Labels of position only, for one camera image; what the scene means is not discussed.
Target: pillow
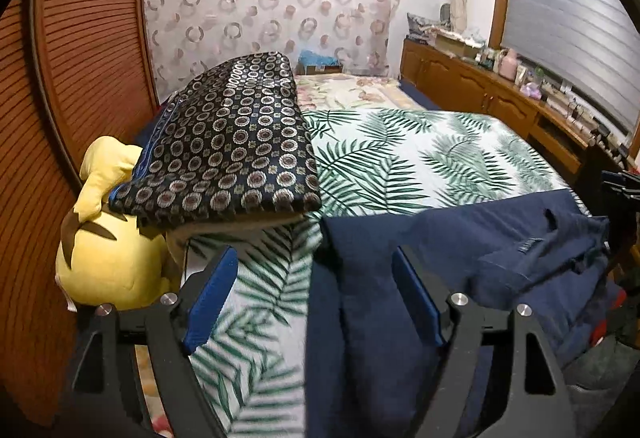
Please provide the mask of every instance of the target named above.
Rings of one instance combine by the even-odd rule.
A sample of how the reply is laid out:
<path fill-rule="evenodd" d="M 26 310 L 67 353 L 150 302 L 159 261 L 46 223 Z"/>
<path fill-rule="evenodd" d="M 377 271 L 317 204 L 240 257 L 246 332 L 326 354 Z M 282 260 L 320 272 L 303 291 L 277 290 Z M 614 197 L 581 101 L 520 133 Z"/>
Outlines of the pillow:
<path fill-rule="evenodd" d="M 431 28 L 439 24 L 439 21 L 430 21 L 420 15 L 407 13 L 406 19 L 409 23 L 409 33 L 424 37 L 429 34 Z"/>
<path fill-rule="evenodd" d="M 173 228 L 236 213 L 320 208 L 316 160 L 286 56 L 233 58 L 167 104 L 114 212 Z"/>

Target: floral pattern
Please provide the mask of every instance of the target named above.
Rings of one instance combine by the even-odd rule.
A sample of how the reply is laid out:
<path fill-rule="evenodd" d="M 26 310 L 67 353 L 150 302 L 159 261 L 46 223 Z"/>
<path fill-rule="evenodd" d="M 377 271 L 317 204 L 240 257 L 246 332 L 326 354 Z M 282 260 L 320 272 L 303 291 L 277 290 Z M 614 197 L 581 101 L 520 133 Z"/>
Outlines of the floral pattern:
<path fill-rule="evenodd" d="M 191 357 L 232 437 L 305 433 L 306 307 L 321 215 L 415 214 L 568 188 L 524 140 L 488 116 L 361 108 L 303 117 L 322 211 L 284 227 L 190 240 L 194 259 L 223 244 L 238 251 L 238 280 L 209 342 Z"/>
<path fill-rule="evenodd" d="M 394 78 L 332 73 L 299 75 L 295 79 L 302 111 L 362 107 L 423 109 L 400 90 Z"/>

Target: roller blind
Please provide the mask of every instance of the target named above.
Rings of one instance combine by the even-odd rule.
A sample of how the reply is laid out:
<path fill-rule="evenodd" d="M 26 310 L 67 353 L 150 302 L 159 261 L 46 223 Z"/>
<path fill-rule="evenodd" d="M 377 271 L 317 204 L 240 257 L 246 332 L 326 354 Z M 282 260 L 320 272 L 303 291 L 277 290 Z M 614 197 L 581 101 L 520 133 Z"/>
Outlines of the roller blind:
<path fill-rule="evenodd" d="M 502 45 L 571 81 L 633 129 L 640 35 L 619 0 L 508 0 Z"/>

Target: cabinet door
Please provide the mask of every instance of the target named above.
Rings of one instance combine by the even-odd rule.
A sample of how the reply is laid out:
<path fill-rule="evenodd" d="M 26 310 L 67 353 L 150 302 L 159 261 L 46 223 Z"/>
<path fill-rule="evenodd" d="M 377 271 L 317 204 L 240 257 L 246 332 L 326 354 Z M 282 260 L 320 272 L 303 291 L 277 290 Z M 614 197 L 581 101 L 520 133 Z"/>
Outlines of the cabinet door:
<path fill-rule="evenodd" d="M 445 111 L 456 110 L 458 74 L 448 60 L 424 60 L 416 87 Z"/>
<path fill-rule="evenodd" d="M 523 138 L 529 135 L 536 118 L 535 110 L 519 100 L 514 91 L 498 88 L 489 97 L 487 113 L 502 120 Z"/>
<path fill-rule="evenodd" d="M 400 78 L 404 78 L 414 85 L 417 85 L 418 75 L 420 74 L 420 66 L 422 60 L 419 53 L 404 46 L 402 52 L 402 63 L 400 64 Z"/>
<path fill-rule="evenodd" d="M 484 113 L 484 105 L 493 92 L 490 82 L 471 71 L 460 71 L 455 93 L 456 111 L 463 113 Z"/>

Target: wooden cabinet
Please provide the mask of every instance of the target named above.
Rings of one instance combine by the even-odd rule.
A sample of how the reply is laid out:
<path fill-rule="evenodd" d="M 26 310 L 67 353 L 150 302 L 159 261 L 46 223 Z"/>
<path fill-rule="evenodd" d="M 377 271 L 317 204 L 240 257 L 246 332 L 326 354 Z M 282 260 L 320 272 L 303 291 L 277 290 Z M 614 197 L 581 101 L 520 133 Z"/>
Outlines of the wooden cabinet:
<path fill-rule="evenodd" d="M 421 64 L 422 60 L 420 58 L 420 53 L 411 47 L 405 49 L 404 52 L 402 52 L 402 66 L 400 68 L 401 78 L 404 78 L 417 86 Z"/>
<path fill-rule="evenodd" d="M 401 75 L 446 111 L 490 114 L 523 138 L 536 120 L 536 107 L 505 79 L 430 46 L 406 40 Z"/>
<path fill-rule="evenodd" d="M 455 111 L 458 104 L 456 92 L 458 76 L 450 61 L 433 58 L 422 62 L 422 71 L 415 85 L 439 107 Z"/>
<path fill-rule="evenodd" d="M 404 41 L 401 76 L 446 111 L 502 120 L 558 171 L 591 212 L 606 214 L 599 193 L 601 173 L 620 168 L 597 145 L 590 147 L 590 137 L 572 129 L 562 114 L 527 98 L 494 72 L 412 40 Z"/>
<path fill-rule="evenodd" d="M 491 82 L 466 69 L 459 71 L 458 82 L 453 89 L 456 90 L 456 111 L 463 113 L 486 113 L 486 105 L 495 94 L 495 86 Z"/>
<path fill-rule="evenodd" d="M 536 119 L 536 110 L 524 103 L 512 90 L 494 87 L 487 101 L 486 113 L 499 118 L 523 138 Z"/>

